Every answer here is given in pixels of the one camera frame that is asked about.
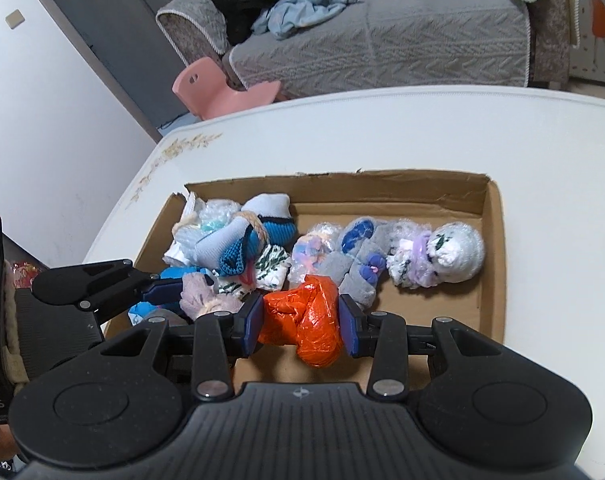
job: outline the metal screw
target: metal screw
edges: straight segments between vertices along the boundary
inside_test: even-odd
[[[198,384],[196,391],[202,397],[220,397],[229,391],[229,387],[222,381],[214,379],[211,381],[202,381],[202,383]]]
[[[375,381],[373,384],[373,390],[378,395],[390,397],[404,392],[405,385],[400,381],[396,381],[395,379],[381,379],[380,381]]]

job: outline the white table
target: white table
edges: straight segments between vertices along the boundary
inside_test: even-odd
[[[179,128],[140,170],[86,261],[135,259],[167,196],[187,182],[391,168],[473,171],[498,183],[506,344],[588,396],[593,428],[578,463],[605,478],[604,100],[535,89],[382,89]]]

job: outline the girl in orange dress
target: girl in orange dress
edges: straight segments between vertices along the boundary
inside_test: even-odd
[[[605,5],[602,0],[591,0],[591,32],[593,33],[593,65],[598,66],[598,40],[605,46]]]

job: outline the orange plastic bag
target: orange plastic bag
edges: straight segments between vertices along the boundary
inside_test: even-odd
[[[264,297],[265,321],[258,340],[272,345],[295,345],[306,364],[322,368],[340,355],[338,289],[326,276],[307,274],[294,290]]]

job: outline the pink plastic stool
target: pink plastic stool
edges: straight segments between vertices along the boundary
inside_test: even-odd
[[[205,121],[269,105],[276,100],[280,87],[280,81],[263,82],[238,92],[229,88],[224,72],[213,59],[201,57],[180,73],[172,89],[193,115]]]

